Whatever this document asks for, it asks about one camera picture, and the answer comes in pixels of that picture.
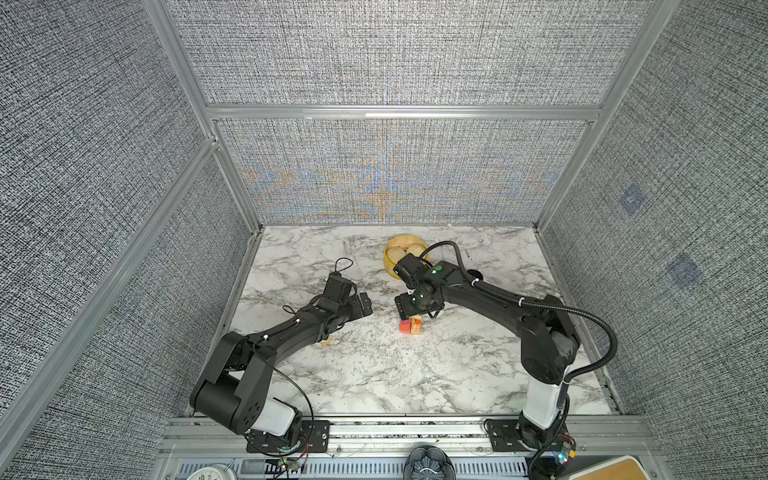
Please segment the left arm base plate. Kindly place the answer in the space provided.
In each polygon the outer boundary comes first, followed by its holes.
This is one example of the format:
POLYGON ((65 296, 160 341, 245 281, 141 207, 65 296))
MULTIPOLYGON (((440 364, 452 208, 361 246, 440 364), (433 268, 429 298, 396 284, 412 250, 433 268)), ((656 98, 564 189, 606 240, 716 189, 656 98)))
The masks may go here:
POLYGON ((326 453, 330 439, 331 422, 326 420, 302 420, 288 428, 282 436, 259 430, 244 435, 246 451, 265 456, 290 456, 302 453, 326 453))

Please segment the plain natural wood block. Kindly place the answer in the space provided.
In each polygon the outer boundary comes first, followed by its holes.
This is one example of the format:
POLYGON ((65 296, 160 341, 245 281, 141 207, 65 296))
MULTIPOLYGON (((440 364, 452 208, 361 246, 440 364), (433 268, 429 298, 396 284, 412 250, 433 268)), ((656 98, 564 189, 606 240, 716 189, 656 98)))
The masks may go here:
POLYGON ((412 318, 410 320, 410 334, 420 335, 422 333, 422 320, 412 318))

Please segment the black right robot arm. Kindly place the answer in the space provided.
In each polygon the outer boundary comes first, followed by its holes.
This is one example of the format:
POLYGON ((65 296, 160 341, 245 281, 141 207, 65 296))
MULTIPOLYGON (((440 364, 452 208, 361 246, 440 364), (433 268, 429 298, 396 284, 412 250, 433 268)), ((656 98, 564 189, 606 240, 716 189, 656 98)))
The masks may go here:
POLYGON ((607 365, 618 351, 613 328, 598 316, 564 305, 558 298, 527 298, 486 282, 481 273, 462 264, 429 261, 407 254, 394 267, 407 292, 395 298, 403 320, 436 316, 448 304, 486 317, 520 340, 520 361, 528 375, 525 405, 519 415, 516 438, 524 448, 539 450, 556 439, 567 418, 567 390, 576 377, 607 365), (573 363, 581 340, 572 317, 580 316, 600 327, 608 337, 608 350, 587 366, 573 363))

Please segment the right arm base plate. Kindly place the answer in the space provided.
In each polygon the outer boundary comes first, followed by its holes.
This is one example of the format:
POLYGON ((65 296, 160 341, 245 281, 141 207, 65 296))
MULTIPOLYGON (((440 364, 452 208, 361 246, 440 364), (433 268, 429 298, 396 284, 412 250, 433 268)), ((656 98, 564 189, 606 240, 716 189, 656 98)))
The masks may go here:
POLYGON ((495 453, 511 452, 535 452, 540 448, 536 436, 531 443, 527 443, 517 418, 492 419, 483 421, 483 429, 486 432, 491 449, 495 453))

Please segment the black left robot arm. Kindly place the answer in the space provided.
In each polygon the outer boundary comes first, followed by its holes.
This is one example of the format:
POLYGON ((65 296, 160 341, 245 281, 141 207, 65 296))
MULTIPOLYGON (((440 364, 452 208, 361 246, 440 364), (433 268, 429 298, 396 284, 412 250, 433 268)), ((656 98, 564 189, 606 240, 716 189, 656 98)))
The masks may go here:
POLYGON ((290 318, 265 331, 225 334, 205 363, 189 397, 190 407, 250 443, 275 444, 272 456, 299 449, 302 412, 268 396, 278 364, 299 350, 330 338, 346 323, 370 316, 367 293, 334 271, 323 292, 306 305, 286 310, 290 318))

